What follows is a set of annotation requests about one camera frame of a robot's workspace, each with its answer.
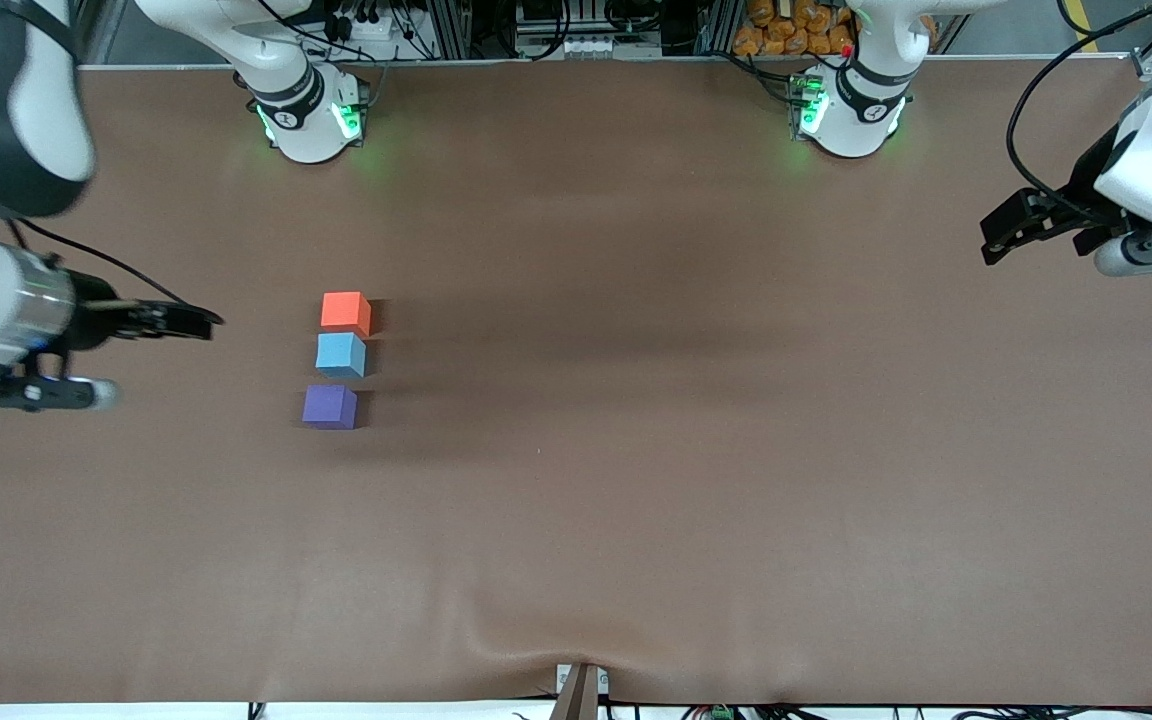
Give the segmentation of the blue foam block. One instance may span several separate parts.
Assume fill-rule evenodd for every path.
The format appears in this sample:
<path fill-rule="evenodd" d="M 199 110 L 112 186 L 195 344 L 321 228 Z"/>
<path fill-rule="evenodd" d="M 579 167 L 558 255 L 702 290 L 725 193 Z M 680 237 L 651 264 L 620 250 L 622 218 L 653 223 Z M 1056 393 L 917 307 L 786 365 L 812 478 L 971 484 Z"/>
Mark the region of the blue foam block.
<path fill-rule="evenodd" d="M 353 332 L 317 334 L 314 367 L 326 378 L 366 377 L 367 346 Z"/>

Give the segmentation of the orange foam block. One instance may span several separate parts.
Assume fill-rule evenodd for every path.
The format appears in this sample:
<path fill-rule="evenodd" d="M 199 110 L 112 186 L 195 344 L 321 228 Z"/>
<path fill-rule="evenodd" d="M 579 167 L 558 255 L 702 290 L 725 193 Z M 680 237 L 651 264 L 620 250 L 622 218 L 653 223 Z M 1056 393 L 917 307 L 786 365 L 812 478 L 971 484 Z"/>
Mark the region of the orange foam block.
<path fill-rule="evenodd" d="M 372 306 L 362 291 L 325 291 L 319 325 L 324 332 L 369 338 L 372 333 Z"/>

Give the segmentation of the purple foam block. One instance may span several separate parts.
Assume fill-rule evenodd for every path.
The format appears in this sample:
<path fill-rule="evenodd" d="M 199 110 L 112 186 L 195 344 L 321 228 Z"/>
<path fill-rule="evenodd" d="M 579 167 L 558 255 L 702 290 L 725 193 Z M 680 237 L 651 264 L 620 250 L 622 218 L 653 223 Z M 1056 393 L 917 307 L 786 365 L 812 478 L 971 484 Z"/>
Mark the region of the purple foam block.
<path fill-rule="evenodd" d="M 353 430 L 357 427 L 358 396 L 347 386 L 311 384 L 303 397 L 301 420 L 306 427 Z"/>

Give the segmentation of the white terminal block row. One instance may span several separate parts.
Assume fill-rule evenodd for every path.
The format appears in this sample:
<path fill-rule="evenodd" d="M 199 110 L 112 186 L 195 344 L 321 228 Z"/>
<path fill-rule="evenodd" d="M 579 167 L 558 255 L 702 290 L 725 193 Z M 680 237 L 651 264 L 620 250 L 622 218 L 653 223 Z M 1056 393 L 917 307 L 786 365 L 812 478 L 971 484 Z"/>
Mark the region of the white terminal block row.
<path fill-rule="evenodd" d="M 652 58 L 657 50 L 639 35 L 576 35 L 566 38 L 558 55 L 575 60 L 623 60 Z"/>

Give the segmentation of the orange packets pile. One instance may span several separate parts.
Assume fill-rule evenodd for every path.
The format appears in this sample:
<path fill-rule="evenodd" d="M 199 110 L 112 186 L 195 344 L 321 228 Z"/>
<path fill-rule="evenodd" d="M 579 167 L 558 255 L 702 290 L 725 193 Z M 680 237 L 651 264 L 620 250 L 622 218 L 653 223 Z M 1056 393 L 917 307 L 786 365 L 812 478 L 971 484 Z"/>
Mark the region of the orange packets pile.
<path fill-rule="evenodd" d="M 846 0 L 746 0 L 736 56 L 851 56 L 863 17 Z"/>

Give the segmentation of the white power strip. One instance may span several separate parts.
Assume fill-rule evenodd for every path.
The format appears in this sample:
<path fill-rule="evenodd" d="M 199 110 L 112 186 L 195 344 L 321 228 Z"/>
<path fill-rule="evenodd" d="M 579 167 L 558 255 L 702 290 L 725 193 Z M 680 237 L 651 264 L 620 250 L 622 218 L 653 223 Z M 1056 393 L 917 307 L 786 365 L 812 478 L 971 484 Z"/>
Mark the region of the white power strip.
<path fill-rule="evenodd" d="M 355 9 L 339 9 L 329 15 L 325 23 L 325 35 L 329 41 L 393 41 L 401 35 L 397 20 L 392 15 L 372 12 L 370 6 L 357 6 Z"/>

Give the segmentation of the brown table mat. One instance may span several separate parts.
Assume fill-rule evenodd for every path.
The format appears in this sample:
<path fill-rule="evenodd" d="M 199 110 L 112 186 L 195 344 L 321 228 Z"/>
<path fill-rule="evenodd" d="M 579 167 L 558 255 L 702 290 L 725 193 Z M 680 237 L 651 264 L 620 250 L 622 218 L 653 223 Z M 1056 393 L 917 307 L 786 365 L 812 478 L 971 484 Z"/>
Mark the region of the brown table mat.
<path fill-rule="evenodd" d="M 1152 275 L 980 260 L 1037 68 L 932 61 L 861 161 L 723 61 L 397 68 L 317 167 L 228 71 L 84 71 L 50 228 L 225 323 L 0 411 L 0 703 L 1152 705 Z"/>

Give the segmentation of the aluminium frame post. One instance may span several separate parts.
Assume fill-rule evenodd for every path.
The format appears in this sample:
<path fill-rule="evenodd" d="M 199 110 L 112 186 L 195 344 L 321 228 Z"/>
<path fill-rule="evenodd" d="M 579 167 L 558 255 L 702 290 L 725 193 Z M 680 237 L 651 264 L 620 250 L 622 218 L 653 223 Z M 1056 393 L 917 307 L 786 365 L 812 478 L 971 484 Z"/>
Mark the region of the aluminium frame post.
<path fill-rule="evenodd" d="M 445 61 L 468 59 L 471 45 L 473 0 L 429 0 L 431 24 L 439 54 Z"/>

